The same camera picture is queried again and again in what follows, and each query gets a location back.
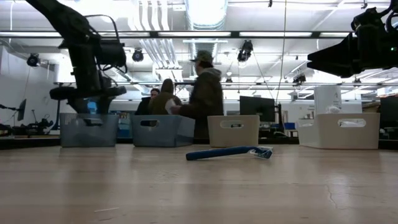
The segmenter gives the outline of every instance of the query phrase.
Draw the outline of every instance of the monitor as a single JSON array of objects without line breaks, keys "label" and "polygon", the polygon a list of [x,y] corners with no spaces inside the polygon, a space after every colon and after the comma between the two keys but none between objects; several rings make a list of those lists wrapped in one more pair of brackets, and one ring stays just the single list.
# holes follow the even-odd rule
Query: monitor
[{"label": "monitor", "polygon": [[24,99],[22,101],[22,103],[20,103],[19,108],[18,108],[18,117],[17,120],[18,121],[22,121],[24,119],[25,116],[25,107],[26,107],[26,99]]},{"label": "monitor", "polygon": [[262,122],[275,122],[275,100],[260,97],[240,96],[241,115],[259,115]]},{"label": "monitor", "polygon": [[398,97],[390,96],[380,99],[380,120],[398,121]]}]

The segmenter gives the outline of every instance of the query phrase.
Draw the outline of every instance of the blue plastic bin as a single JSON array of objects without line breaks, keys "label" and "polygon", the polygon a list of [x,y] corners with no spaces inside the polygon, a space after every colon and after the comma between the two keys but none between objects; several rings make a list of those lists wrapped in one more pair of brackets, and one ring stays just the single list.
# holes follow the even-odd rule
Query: blue plastic bin
[{"label": "blue plastic bin", "polygon": [[60,113],[62,147],[114,147],[119,116]]},{"label": "blue plastic bin", "polygon": [[195,120],[179,115],[140,115],[131,119],[137,147],[180,147],[193,142]]}]

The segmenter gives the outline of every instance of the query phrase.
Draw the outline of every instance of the wooden table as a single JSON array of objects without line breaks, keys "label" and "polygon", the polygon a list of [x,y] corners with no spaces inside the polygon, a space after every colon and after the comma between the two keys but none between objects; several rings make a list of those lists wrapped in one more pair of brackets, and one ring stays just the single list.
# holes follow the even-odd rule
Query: wooden table
[{"label": "wooden table", "polygon": [[398,154],[275,146],[0,151],[1,223],[397,223]]}]

